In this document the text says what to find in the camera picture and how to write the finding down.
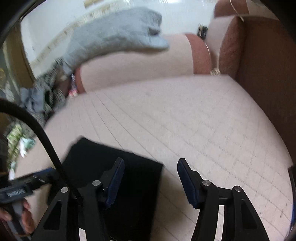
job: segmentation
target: black tube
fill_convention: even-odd
[[[71,190],[72,194],[76,197],[79,204],[82,205],[83,204],[82,196],[78,192],[77,188],[75,188],[71,184],[59,160],[59,157],[57,156],[50,140],[48,139],[46,133],[44,132],[43,128],[40,126],[38,121],[32,115],[30,115],[30,113],[27,112],[25,109],[1,98],[0,98],[0,112],[6,113],[8,115],[18,118],[22,122],[26,123],[35,132],[36,136],[39,138],[47,154],[49,155],[52,163],[54,164],[57,172],[59,173],[61,179],[67,184],[67,186]]]

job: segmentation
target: sofa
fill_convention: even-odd
[[[223,2],[229,4],[219,0],[216,7],[226,9]],[[80,94],[45,126],[61,160],[84,136],[164,164],[151,240],[191,239],[199,211],[178,177],[181,157],[217,186],[240,185],[270,240],[288,232],[296,45],[276,19],[233,14],[216,16],[205,42],[193,34],[166,36],[166,52],[115,53],[83,64],[75,73]],[[37,140],[16,175],[51,165]],[[36,222],[48,189],[28,198]],[[222,229],[223,208],[217,240]]]

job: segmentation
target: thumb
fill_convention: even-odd
[[[11,221],[12,220],[12,216],[2,208],[0,208],[0,218],[5,220],[5,221]]]

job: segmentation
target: grey cloth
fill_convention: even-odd
[[[21,107],[30,112],[44,111],[44,91],[35,88],[20,88]]]
[[[27,111],[34,116],[38,123],[44,127],[49,117],[56,111],[60,110],[66,103],[66,98],[61,90],[54,89],[54,84],[59,71],[63,67],[63,60],[58,58],[53,63],[49,71],[41,74],[34,83],[36,91],[43,92],[44,109],[37,112],[27,108]],[[25,123],[22,123],[22,130],[25,138],[29,139],[35,136],[35,133]]]
[[[111,13],[77,28],[63,55],[69,76],[82,63],[117,51],[165,50],[168,42],[159,36],[161,14],[148,8]]]

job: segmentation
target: sofa backrest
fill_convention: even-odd
[[[274,19],[244,17],[236,81],[263,109],[296,162],[296,43]]]

